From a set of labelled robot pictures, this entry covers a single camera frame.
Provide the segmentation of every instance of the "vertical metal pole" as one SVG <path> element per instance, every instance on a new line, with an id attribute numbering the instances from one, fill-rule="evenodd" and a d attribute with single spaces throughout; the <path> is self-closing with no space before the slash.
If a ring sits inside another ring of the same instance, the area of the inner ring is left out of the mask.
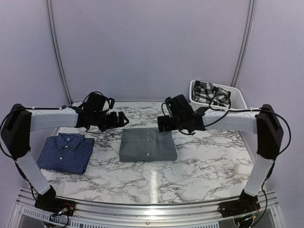
<path id="1" fill-rule="evenodd" d="M 249 43 L 251 29 L 252 29 L 255 6 L 256 6 L 256 0 L 249 0 L 246 25 L 245 25 L 244 35 L 243 35 L 243 41 L 242 41 L 240 53 L 239 53 L 239 56 L 238 56 L 237 65 L 236 65 L 236 68 L 234 70 L 233 79 L 232 79 L 232 82 L 231 82 L 232 87 L 237 86 L 238 80 L 239 80 L 239 77 L 240 77 L 240 74 L 241 74 L 241 70 L 242 70 L 242 66 L 243 66 L 243 62 L 244 62 L 244 57 L 245 57 L 245 53 L 246 53 L 247 46 L 248 46 L 248 43 Z"/>
<path id="2" fill-rule="evenodd" d="M 54 21 L 54 14 L 53 14 L 53 7 L 52 7 L 52 1 L 51 0 L 46 0 L 46 7 L 47 7 L 47 19 L 48 19 L 48 26 L 51 34 L 51 41 L 52 41 L 52 46 L 54 50 L 54 55 L 55 55 L 55 60 L 61 80 L 61 85 L 66 97 L 66 101 L 69 105 L 72 104 L 72 97 L 70 94 L 70 91 L 68 89 L 67 85 L 67 80 L 66 80 L 66 74 L 62 65 L 61 61 L 61 56 L 59 52 L 59 46 L 58 46 L 58 41 L 57 41 L 57 36 L 56 36 L 56 30 L 55 30 L 55 21 Z"/>

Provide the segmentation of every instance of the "shirt collar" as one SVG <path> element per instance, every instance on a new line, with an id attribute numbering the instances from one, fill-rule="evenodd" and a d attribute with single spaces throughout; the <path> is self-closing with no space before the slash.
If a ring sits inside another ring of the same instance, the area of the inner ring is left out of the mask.
<path id="1" fill-rule="evenodd" d="M 70 149 L 75 150 L 76 147 L 85 139 L 83 134 L 73 134 L 73 136 L 70 137 L 72 140 L 67 141 L 65 139 L 65 135 L 68 136 L 69 134 L 58 134 L 57 146 L 59 150 L 64 148 L 66 145 L 68 145 Z"/>

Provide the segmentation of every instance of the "laundry basket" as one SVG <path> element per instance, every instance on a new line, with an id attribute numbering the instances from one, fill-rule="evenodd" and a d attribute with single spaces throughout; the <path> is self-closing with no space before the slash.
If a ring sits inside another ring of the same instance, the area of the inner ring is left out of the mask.
<path id="1" fill-rule="evenodd" d="M 199 107 L 208 107 L 209 106 L 208 103 L 196 102 L 192 99 L 192 91 L 193 91 L 194 85 L 195 85 L 195 80 L 192 80 L 190 82 L 189 99 L 190 99 L 190 104 L 191 104 L 193 110 L 197 110 Z M 231 100 L 231 109 L 232 110 L 247 109 L 246 102 L 245 102 L 245 100 L 242 96 L 242 93 L 239 89 L 234 88 L 234 87 L 230 87 L 230 86 L 226 86 L 226 85 L 219 85 L 219 84 L 215 84 L 215 83 L 213 83 L 213 85 L 221 87 L 221 88 L 226 89 L 227 91 L 231 92 L 230 100 Z M 211 105 L 211 107 L 222 108 L 222 106 L 217 106 L 217 105 Z"/>

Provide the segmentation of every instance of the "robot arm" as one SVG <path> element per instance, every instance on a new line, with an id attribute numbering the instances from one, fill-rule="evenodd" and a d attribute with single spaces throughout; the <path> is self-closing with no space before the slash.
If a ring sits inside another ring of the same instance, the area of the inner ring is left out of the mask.
<path id="1" fill-rule="evenodd" d="M 103 111 L 105 102 L 109 108 Z M 35 207 L 61 212 L 66 204 L 74 208 L 75 203 L 66 199 L 56 198 L 56 192 L 42 175 L 40 168 L 30 153 L 30 132 L 56 127 L 85 127 L 98 126 L 103 131 L 111 128 L 123 127 L 129 123 L 123 112 L 106 112 L 114 105 L 113 99 L 108 99 L 95 92 L 88 96 L 86 102 L 79 107 L 62 108 L 25 108 L 15 104 L 11 114 L 3 126 L 1 137 L 15 161 L 17 169 L 22 177 L 27 180 L 38 193 Z M 69 208 L 66 215 L 73 215 L 73 209 Z"/>
<path id="2" fill-rule="evenodd" d="M 222 112 L 208 107 L 193 111 L 183 95 L 168 97 L 165 104 L 170 115 L 158 117 L 160 132 L 187 130 L 191 135 L 195 130 L 226 129 L 257 134 L 257 159 L 246 186 L 239 200 L 221 203 L 219 212 L 223 217 L 228 217 L 255 211 L 256 208 L 260 209 L 257 194 L 272 172 L 283 138 L 283 128 L 277 116 L 273 114 L 272 107 L 265 104 L 258 113 L 257 110 L 229 110 L 228 112 L 227 109 Z"/>

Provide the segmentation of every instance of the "white marble surface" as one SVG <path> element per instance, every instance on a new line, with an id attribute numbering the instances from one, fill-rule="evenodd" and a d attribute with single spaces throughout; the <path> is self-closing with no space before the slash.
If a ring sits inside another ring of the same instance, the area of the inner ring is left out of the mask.
<path id="1" fill-rule="evenodd" d="M 125 128 L 157 127 L 161 103 L 116 103 L 130 123 Z M 61 128 L 95 138 L 84 175 L 42 170 L 57 194 L 112 203 L 161 204 L 212 200 L 239 195 L 253 163 L 238 132 L 209 130 L 186 136 L 172 132 L 176 161 L 119 162 L 122 128 L 100 135 L 84 128 Z"/>

